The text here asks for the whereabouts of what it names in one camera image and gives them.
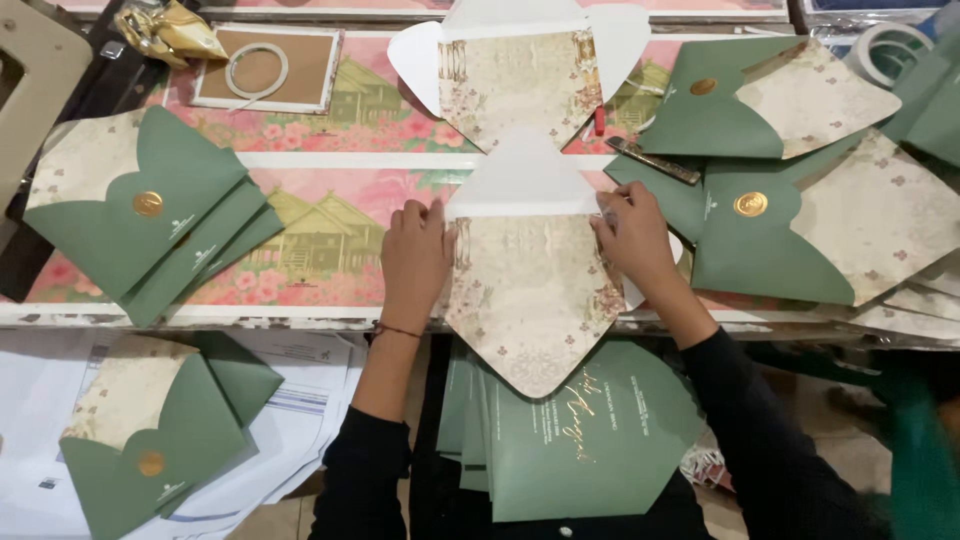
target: person's left hand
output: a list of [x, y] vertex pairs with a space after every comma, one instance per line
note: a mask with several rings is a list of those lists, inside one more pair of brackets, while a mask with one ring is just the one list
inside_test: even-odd
[[386, 298], [380, 320], [385, 326], [423, 333], [453, 263], [456, 234], [445, 229], [439, 199], [430, 210], [410, 200], [394, 212], [383, 237]]

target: tape roll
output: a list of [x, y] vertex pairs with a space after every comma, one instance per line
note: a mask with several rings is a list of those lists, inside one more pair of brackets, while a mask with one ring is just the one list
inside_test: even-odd
[[843, 61], [868, 82], [891, 88], [931, 50], [933, 41], [916, 28], [885, 22], [858, 37]]
[[[267, 89], [260, 90], [259, 92], [247, 92], [246, 90], [240, 89], [240, 87], [237, 86], [237, 84], [233, 81], [233, 71], [236, 69], [237, 63], [240, 62], [244, 56], [256, 51], [268, 51], [274, 53], [276, 57], [280, 59], [280, 75]], [[257, 100], [272, 95], [274, 92], [279, 90], [280, 87], [283, 86], [283, 83], [285, 83], [287, 80], [287, 74], [290, 72], [290, 62], [287, 61], [287, 55], [283, 52], [283, 49], [272, 43], [251, 43], [249, 45], [240, 47], [235, 53], [233, 53], [233, 56], [230, 57], [230, 61], [227, 63], [227, 69], [225, 69], [224, 72], [225, 76], [227, 77], [227, 87], [230, 89], [230, 91], [242, 98], [250, 100], [239, 107], [230, 109], [240, 110], [244, 107], [248, 107], [251, 103]]]

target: red string bracelet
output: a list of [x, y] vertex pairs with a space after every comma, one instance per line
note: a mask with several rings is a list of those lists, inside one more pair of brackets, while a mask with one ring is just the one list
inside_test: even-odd
[[404, 335], [409, 335], [410, 337], [416, 337], [416, 339], [420, 339], [423, 337], [422, 333], [413, 333], [411, 331], [401, 330], [399, 328], [388, 327], [387, 325], [381, 323], [380, 321], [373, 321], [373, 337], [377, 337], [378, 335], [380, 335], [381, 333], [387, 330], [395, 331], [397, 333], [402, 333]]

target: person's right hand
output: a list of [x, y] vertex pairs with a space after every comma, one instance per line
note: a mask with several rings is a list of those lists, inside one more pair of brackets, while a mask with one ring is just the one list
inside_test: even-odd
[[657, 198], [643, 183], [631, 182], [613, 193], [598, 192], [597, 203], [607, 219], [592, 217], [590, 225], [604, 254], [644, 296], [679, 276], [666, 220]]

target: brown cardboard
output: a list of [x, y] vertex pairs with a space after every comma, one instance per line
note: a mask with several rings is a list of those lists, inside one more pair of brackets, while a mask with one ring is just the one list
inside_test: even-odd
[[[328, 103], [322, 103], [324, 84], [332, 75], [327, 73], [326, 67], [329, 64], [330, 54], [340, 52], [336, 36], [218, 30], [217, 38], [228, 56], [232, 56], [245, 45], [260, 42], [272, 43], [286, 54], [290, 66], [286, 81], [279, 90], [260, 100], [261, 102], [303, 103], [322, 109], [316, 112], [326, 112]], [[226, 61], [208, 61], [198, 97], [244, 99], [227, 87], [226, 70]], [[241, 89], [257, 92], [266, 89], [276, 81], [279, 73], [279, 58], [269, 51], [257, 51], [245, 55], [236, 64], [233, 80]]]

